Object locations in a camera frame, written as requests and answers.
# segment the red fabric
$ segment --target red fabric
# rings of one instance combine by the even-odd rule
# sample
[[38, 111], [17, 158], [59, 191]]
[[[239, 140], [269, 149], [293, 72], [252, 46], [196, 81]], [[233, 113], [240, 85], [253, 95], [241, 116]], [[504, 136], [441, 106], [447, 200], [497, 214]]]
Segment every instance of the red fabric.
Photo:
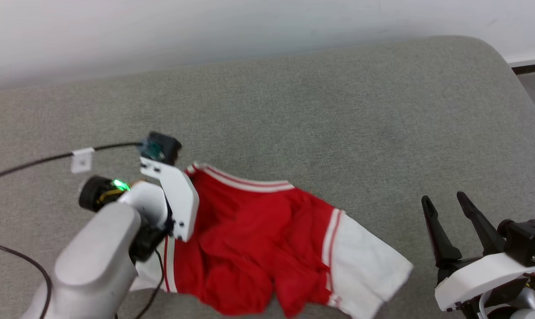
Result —
[[297, 188], [242, 190], [213, 177], [221, 172], [209, 172], [189, 174], [200, 204], [192, 238], [175, 241], [177, 291], [224, 315], [262, 312], [273, 292], [287, 317], [308, 302], [326, 304], [330, 269], [322, 245], [334, 208]]

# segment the jersey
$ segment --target jersey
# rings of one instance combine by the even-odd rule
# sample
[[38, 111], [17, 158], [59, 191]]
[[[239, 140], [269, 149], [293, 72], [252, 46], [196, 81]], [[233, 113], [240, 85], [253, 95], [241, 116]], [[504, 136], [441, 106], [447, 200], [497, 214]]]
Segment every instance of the jersey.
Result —
[[[185, 172], [200, 203], [192, 238], [160, 245], [167, 292], [194, 295], [224, 315], [262, 312], [275, 293], [287, 317], [321, 303], [365, 319], [411, 272], [344, 211], [285, 180], [257, 182], [198, 163]], [[136, 265], [132, 289], [154, 287], [157, 267]]]

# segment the red stripe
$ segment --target red stripe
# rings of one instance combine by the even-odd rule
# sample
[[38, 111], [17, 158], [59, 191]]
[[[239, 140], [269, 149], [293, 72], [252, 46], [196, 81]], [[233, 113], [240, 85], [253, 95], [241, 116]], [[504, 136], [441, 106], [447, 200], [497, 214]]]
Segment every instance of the red stripe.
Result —
[[163, 277], [165, 277], [165, 287], [167, 288], [167, 292], [171, 292], [169, 289], [169, 281], [167, 280], [167, 243], [169, 236], [165, 236], [165, 248], [163, 249]]
[[277, 187], [277, 186], [287, 186], [289, 185], [289, 183], [287, 182], [283, 182], [283, 183], [276, 183], [276, 184], [258, 184], [258, 183], [253, 183], [253, 182], [245, 182], [243, 180], [239, 180], [239, 179], [236, 179], [236, 178], [233, 178], [231, 176], [228, 176], [226, 174], [224, 174], [223, 172], [219, 172], [215, 169], [212, 169], [210, 167], [207, 167], [207, 169], [209, 169], [210, 171], [212, 171], [213, 173], [217, 174], [217, 175], [220, 175], [222, 177], [224, 177], [225, 179], [229, 179], [235, 183], [238, 183], [238, 184], [243, 184], [243, 185], [250, 185], [250, 186], [259, 186], [259, 187]]
[[333, 287], [333, 272], [332, 272], [332, 269], [333, 269], [333, 247], [334, 247], [334, 239], [335, 239], [335, 237], [337, 235], [338, 223], [340, 222], [340, 216], [341, 215], [342, 215], [342, 210], [339, 210], [338, 211], [338, 217], [337, 217], [337, 224], [334, 227], [333, 236], [330, 239], [330, 249], [329, 249], [330, 291], [334, 291], [334, 287]]

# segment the gray table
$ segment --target gray table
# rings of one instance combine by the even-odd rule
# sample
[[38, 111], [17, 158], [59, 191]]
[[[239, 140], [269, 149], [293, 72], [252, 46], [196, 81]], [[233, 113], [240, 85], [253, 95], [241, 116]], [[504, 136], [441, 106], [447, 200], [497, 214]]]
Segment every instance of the gray table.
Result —
[[[0, 92], [0, 169], [149, 130], [184, 144], [180, 166], [212, 163], [288, 179], [343, 208], [414, 263], [378, 318], [459, 317], [437, 309], [420, 198], [429, 195], [465, 257], [482, 249], [460, 212], [463, 190], [495, 225], [535, 218], [535, 107], [492, 47], [456, 36], [144, 73]], [[0, 243], [51, 268], [89, 220], [85, 175], [69, 162], [0, 180]], [[133, 149], [99, 153], [95, 173], [140, 177]], [[42, 277], [0, 252], [0, 318], [18, 317]], [[131, 318], [149, 292], [131, 293]], [[259, 317], [282, 317], [274, 302]], [[213, 318], [191, 296], [160, 293], [146, 316]], [[301, 318], [339, 318], [311, 305]]]

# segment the white baseboard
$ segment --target white baseboard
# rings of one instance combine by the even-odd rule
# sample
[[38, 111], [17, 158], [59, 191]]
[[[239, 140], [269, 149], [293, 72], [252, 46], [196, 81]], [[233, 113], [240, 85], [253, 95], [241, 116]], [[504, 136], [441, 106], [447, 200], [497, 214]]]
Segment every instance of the white baseboard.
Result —
[[535, 65], [535, 56], [534, 57], [507, 58], [506, 62], [508, 62], [510, 67]]

